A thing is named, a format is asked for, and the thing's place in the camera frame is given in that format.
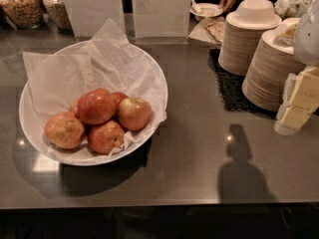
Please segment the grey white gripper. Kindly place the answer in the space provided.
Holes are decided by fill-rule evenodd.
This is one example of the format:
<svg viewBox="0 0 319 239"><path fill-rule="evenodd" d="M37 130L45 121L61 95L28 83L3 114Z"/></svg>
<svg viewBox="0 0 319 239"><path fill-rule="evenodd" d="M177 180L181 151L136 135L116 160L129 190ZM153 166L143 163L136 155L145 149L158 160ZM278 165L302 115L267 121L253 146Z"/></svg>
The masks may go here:
<svg viewBox="0 0 319 239"><path fill-rule="evenodd" d="M319 0L314 0L300 18L293 48L296 59L308 66L286 79L274 126L282 135L299 131L319 108Z"/></svg>

